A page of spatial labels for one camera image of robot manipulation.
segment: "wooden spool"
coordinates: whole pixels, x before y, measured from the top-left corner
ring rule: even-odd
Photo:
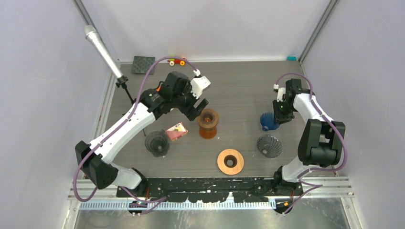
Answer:
[[[201,115],[197,118],[197,123],[200,126],[200,136],[205,139],[211,139],[216,135],[216,125],[219,122],[218,113],[210,108],[201,111]]]
[[[245,164],[243,156],[234,149],[226,149],[218,155],[217,164],[219,169],[227,175],[235,175],[242,171]]]

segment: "orange wooden spool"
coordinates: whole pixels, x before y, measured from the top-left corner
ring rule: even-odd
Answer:
[[[216,135],[216,125],[219,122],[218,113],[210,108],[201,111],[201,115],[197,117],[197,123],[200,126],[200,136],[205,139],[211,139]]]

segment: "gray wall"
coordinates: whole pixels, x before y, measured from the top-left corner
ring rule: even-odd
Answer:
[[[59,228],[109,70],[70,0],[0,1],[0,228]]]
[[[347,126],[352,183],[369,228],[404,228],[405,1],[340,1],[304,62],[317,99]]]
[[[86,0],[121,61],[299,57],[328,0]]]

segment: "wooden ring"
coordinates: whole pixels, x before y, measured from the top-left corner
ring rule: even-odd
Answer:
[[[217,164],[219,169],[227,175],[235,175],[242,171],[245,164],[243,156],[234,149],[226,149],[218,155]]]

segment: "metal floor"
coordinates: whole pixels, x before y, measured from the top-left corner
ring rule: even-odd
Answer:
[[[80,211],[75,229],[346,229],[340,198],[302,199],[284,217],[273,210],[154,211],[131,217],[127,211]]]
[[[183,122],[189,130],[183,138],[171,143],[164,158],[154,157],[145,148],[145,137],[140,132],[121,150],[114,163],[134,167],[146,177],[224,177],[226,175],[216,164],[217,157],[224,149],[233,148],[242,154],[245,161],[244,168],[235,177],[272,177],[280,166],[288,164],[297,156],[298,143],[305,126],[299,114],[295,114],[293,121],[268,132],[262,131],[259,118],[262,113],[273,111],[272,101],[276,98],[273,84],[276,79],[284,73],[301,72],[298,62],[204,62],[195,65],[212,83],[203,98],[209,101],[207,108],[219,114],[217,136],[210,140],[201,138],[197,123],[188,121],[176,109],[145,129],[148,134]],[[121,69],[129,78],[128,89],[135,97],[144,75],[131,74],[130,64],[122,65]],[[171,67],[168,63],[160,63],[155,68],[155,74],[149,76],[144,90],[157,87],[159,81],[164,81],[171,71],[193,77],[189,66]],[[280,85],[285,85],[287,79],[282,80]],[[130,107],[125,91],[115,89],[107,128]],[[281,141],[281,155],[267,158],[258,152],[256,142],[264,134],[274,135]],[[325,172],[314,172],[311,175],[333,176]]]

